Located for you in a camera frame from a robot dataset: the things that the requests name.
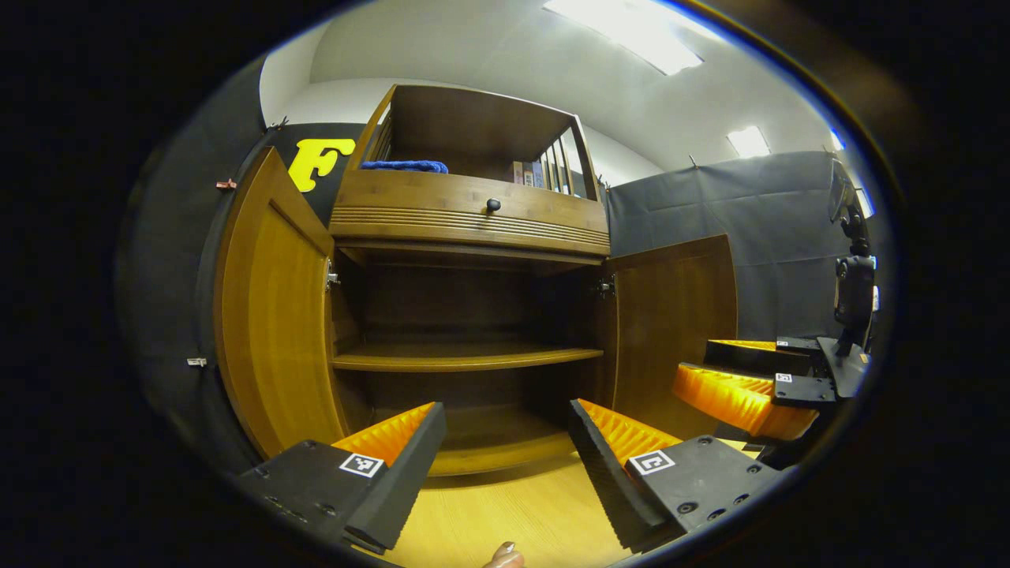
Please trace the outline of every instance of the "fluorescent light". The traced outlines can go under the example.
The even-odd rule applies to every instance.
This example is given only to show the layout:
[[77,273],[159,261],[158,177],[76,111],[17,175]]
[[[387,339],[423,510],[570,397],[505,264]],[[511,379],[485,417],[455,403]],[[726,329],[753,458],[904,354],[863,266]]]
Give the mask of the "fluorescent light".
[[729,138],[729,144],[733,145],[733,149],[736,150],[736,154],[740,158],[753,158],[755,156],[768,156],[772,154],[772,151],[768,148],[768,143],[765,141],[765,136],[761,133],[761,129],[758,126],[747,126],[742,130],[729,132],[726,134],[726,137]]
[[701,35],[706,39],[719,42],[723,41],[723,38],[719,37],[719,35],[716,34],[714,31],[696,22],[689,16],[681,13],[677,8],[675,8],[671,4],[668,4],[666,2],[652,2],[650,0],[637,0],[633,3],[636,4],[643,11],[648,12],[650,16],[670,20],[671,23],[674,23],[685,29],[690,29],[691,31],[697,33],[698,35]]
[[838,134],[833,129],[831,130],[831,145],[837,151],[845,150],[845,145],[841,144],[841,140],[838,139]]
[[543,9],[606,35],[664,75],[702,63],[671,32],[671,19],[656,17],[648,0],[550,0]]

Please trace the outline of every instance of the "drawer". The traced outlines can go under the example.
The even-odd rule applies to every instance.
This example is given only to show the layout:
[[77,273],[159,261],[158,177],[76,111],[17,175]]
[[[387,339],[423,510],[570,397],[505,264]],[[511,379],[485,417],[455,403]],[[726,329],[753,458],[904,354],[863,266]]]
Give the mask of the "drawer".
[[[501,202],[501,208],[488,212],[492,198]],[[329,232],[352,239],[610,254],[606,213],[598,201],[498,180],[427,172],[344,172]]]

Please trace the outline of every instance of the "cabinet door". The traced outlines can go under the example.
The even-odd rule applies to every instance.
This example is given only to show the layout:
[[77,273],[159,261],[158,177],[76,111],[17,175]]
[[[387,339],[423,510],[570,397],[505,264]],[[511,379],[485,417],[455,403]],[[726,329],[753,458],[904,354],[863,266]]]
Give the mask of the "cabinet door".
[[214,286],[224,386],[265,458],[305,439],[342,438],[330,368],[332,255],[332,238],[277,151],[265,149],[235,195]]
[[598,312],[612,407],[679,438],[712,434],[718,421],[676,397],[673,383],[678,364],[702,362],[707,340],[736,338],[729,238],[617,257],[604,268],[617,291]]

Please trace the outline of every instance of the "wooden cabinet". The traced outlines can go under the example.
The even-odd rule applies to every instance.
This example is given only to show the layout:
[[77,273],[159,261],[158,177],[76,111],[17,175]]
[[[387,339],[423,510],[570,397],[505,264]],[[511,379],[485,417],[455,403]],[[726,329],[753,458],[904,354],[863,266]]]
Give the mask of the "wooden cabinet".
[[215,329],[228,395],[265,458],[430,400],[448,427],[432,475],[571,453],[575,397],[681,438],[712,433],[671,384],[707,339],[735,338],[725,235],[613,259],[407,233],[334,240],[276,151],[251,171],[222,242]]
[[[584,198],[512,183],[512,163],[539,162],[574,190],[563,134],[571,130]],[[557,150],[562,154],[557,160]],[[362,170],[375,160],[435,160],[449,174]],[[551,168],[551,163],[563,164]],[[409,242],[549,252],[581,262],[610,254],[603,205],[579,117],[481,91],[394,85],[347,163],[329,222],[340,246]],[[489,210],[489,199],[501,204]]]

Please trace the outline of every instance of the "blue towel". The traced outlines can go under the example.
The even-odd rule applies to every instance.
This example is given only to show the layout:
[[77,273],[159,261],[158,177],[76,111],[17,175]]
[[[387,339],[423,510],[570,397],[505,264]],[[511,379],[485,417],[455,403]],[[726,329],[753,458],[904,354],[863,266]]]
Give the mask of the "blue towel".
[[403,172],[434,172],[447,174],[448,168],[441,162],[433,160],[414,160],[410,162],[363,162],[363,170],[400,170]]

